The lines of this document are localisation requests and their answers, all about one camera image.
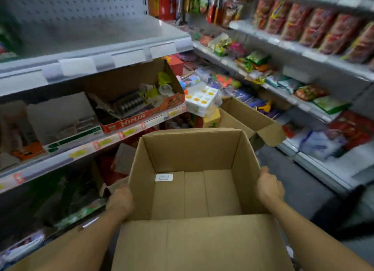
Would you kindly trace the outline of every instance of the floor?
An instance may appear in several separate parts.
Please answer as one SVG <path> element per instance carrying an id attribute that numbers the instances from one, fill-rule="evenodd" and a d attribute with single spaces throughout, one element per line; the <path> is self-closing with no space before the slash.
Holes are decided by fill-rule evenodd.
<path id="1" fill-rule="evenodd" d="M 333 191 L 278 149 L 264 146 L 256 155 L 260 165 L 268 166 L 270 173 L 275 174 L 282 182 L 286 191 L 286 202 L 307 219 L 310 219 L 327 200 L 334 197 Z M 374 266 L 374 237 L 343 244 Z"/>

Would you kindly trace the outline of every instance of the label inside box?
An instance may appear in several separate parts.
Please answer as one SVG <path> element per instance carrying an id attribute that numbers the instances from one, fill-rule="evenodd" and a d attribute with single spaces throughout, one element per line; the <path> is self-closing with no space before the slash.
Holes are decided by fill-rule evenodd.
<path id="1" fill-rule="evenodd" d="M 172 181 L 173 174 L 157 174 L 155 181 Z"/>

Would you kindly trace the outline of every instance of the hand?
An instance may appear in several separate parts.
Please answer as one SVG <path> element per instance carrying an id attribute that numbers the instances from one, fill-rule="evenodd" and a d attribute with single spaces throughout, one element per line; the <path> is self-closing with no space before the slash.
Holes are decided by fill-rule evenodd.
<path id="1" fill-rule="evenodd" d="M 109 197 L 107 211 L 116 211 L 121 221 L 134 212 L 135 203 L 130 188 L 123 184 Z"/>
<path id="2" fill-rule="evenodd" d="M 271 212 L 279 202 L 283 202 L 284 188 L 275 175 L 269 174 L 269 168 L 261 167 L 259 178 L 257 180 L 257 197 Z"/>

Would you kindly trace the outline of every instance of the pegboard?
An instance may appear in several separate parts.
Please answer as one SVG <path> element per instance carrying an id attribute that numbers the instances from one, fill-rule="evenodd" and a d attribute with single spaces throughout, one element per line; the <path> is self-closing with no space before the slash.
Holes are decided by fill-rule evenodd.
<path id="1" fill-rule="evenodd" d="M 148 0 L 4 0 L 20 23 L 58 23 L 148 14 Z"/>

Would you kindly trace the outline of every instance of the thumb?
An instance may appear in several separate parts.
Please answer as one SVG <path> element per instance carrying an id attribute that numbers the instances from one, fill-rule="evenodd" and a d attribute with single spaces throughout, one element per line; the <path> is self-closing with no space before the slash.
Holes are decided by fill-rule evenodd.
<path id="1" fill-rule="evenodd" d="M 261 167 L 261 170 L 259 172 L 260 176 L 263 176 L 263 175 L 268 174 L 268 173 L 269 173 L 269 168 L 267 166 Z"/>

